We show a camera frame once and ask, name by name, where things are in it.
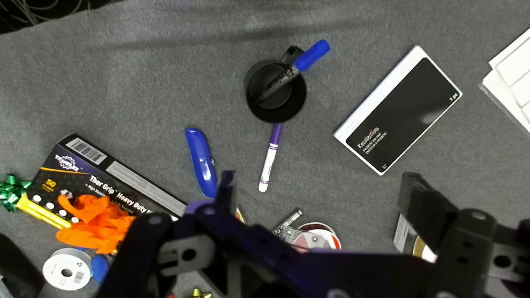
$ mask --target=gray carpet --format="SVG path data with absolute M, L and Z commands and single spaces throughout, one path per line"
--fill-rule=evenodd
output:
M 401 174 L 421 173 L 459 207 L 505 226 L 528 217 L 530 139 L 479 88 L 487 62 L 528 24 L 528 0 L 128 0 L 0 37 L 0 174 L 32 179 L 80 133 L 164 189 L 201 197 L 184 128 L 202 128 L 240 207 L 273 227 L 292 209 L 333 226 L 345 249 L 396 252 Z M 308 103 L 285 126 L 273 181 L 257 181 L 270 126 L 244 103 L 245 72 L 288 45 L 331 53 L 307 75 Z M 331 134 L 414 45 L 464 91 L 384 178 Z M 55 230 L 0 211 L 0 232 L 42 267 Z M 90 297 L 93 288 L 42 297 Z

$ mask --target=black cup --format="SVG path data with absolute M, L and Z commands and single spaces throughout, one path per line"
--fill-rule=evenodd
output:
M 307 85 L 302 75 L 282 86 L 265 100 L 259 100 L 263 88 L 303 53 L 298 47 L 290 47 L 280 60 L 259 62 L 245 77 L 247 105 L 250 111 L 267 123 L 285 123 L 295 118 L 307 98 Z

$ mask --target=blue pen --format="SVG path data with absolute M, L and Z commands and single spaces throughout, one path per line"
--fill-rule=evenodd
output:
M 272 80 L 255 101 L 255 105 L 267 100 L 270 95 L 293 81 L 300 73 L 310 70 L 320 58 L 323 58 L 330 52 L 330 43 L 326 40 L 316 42 L 310 50 L 300 55 L 295 63 L 282 72 L 275 80 Z

